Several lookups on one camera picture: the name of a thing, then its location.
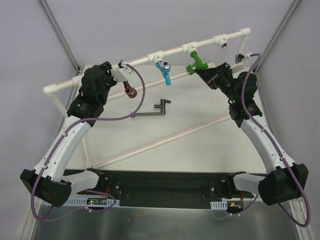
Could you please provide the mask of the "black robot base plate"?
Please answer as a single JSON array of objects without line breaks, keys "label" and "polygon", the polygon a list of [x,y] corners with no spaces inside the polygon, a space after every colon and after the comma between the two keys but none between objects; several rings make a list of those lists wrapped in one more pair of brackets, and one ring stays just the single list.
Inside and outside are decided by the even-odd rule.
[{"label": "black robot base plate", "polygon": [[108,194],[121,207],[209,209],[211,202],[239,197],[227,173],[88,170],[98,178],[80,195]]}]

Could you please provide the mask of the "white PVC pipe frame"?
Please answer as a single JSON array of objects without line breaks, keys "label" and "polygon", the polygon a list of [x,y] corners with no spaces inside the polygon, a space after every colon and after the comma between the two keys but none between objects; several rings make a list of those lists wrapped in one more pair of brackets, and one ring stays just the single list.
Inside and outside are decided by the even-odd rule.
[{"label": "white PVC pipe frame", "polygon": [[[171,49],[159,50],[159,51],[150,53],[144,57],[141,57],[141,58],[138,58],[135,60],[131,60],[128,62],[128,64],[130,64],[133,67],[136,67],[136,66],[147,64],[147,63],[152,63],[156,67],[156,63],[158,63],[159,61],[165,61],[164,58],[166,58],[168,56],[177,55],[177,54],[181,54],[181,53],[187,53],[187,55],[190,57],[190,53],[192,51],[196,50],[198,52],[198,48],[205,47],[208,45],[217,45],[220,48],[224,49],[228,46],[228,40],[235,39],[235,38],[240,38],[240,43],[237,48],[236,55],[237,54],[244,54],[244,48],[245,48],[246,42],[250,36],[250,33],[251,33],[251,29],[249,27],[246,27],[246,28],[240,29],[239,31],[233,32],[233,33],[229,33],[229,34],[224,33],[224,34],[213,36],[208,39],[188,42],[188,43],[182,44],[181,46],[177,46],[177,47],[174,47]],[[208,68],[215,67],[214,63],[212,63],[212,62],[207,63],[207,64],[208,64]],[[191,76],[186,72],[186,70],[182,73],[170,75],[171,83],[173,80],[184,78],[186,76]],[[135,89],[138,92],[138,91],[142,91],[143,88],[147,89],[147,88],[151,88],[151,87],[154,87],[154,86],[157,86],[160,84],[166,84],[164,77],[162,77],[162,79],[159,79],[159,80],[156,80],[156,81],[153,81],[153,82],[146,84],[145,87],[141,85]],[[123,97],[125,95],[126,95],[125,91],[118,92],[118,93],[112,94],[110,99],[111,100],[117,99],[117,98]]]}]

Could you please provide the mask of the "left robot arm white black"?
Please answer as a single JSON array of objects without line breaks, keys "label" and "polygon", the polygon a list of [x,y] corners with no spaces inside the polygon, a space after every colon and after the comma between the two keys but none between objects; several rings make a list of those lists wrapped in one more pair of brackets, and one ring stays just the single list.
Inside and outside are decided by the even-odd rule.
[{"label": "left robot arm white black", "polygon": [[34,169],[24,169],[20,175],[30,193],[54,207],[61,207],[70,195],[87,189],[96,195],[105,191],[106,175],[101,171],[91,167],[69,176],[64,172],[78,144],[102,114],[110,88],[117,84],[111,69],[106,61],[84,71],[59,135]]}]

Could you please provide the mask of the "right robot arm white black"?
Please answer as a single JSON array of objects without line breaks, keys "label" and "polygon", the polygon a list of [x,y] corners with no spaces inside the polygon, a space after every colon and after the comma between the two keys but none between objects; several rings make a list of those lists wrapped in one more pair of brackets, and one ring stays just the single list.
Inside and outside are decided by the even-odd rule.
[{"label": "right robot arm white black", "polygon": [[305,187],[309,171],[304,164],[295,163],[271,135],[254,101],[256,75],[243,71],[234,78],[226,62],[195,72],[210,89],[219,89],[226,95],[231,119],[250,139],[266,171],[265,177],[244,171],[228,174],[225,183],[217,187],[218,194],[230,199],[248,192],[259,195],[268,206],[300,198],[299,188]]}]

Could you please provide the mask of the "green plastic water faucet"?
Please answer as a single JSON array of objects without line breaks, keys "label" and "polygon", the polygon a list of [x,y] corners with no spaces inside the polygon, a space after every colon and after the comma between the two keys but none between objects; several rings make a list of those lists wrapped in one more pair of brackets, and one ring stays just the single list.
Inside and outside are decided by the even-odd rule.
[{"label": "green plastic water faucet", "polygon": [[196,50],[193,50],[189,55],[194,60],[193,64],[189,64],[185,68],[189,75],[193,75],[197,69],[207,69],[209,67],[207,63],[200,59]]}]

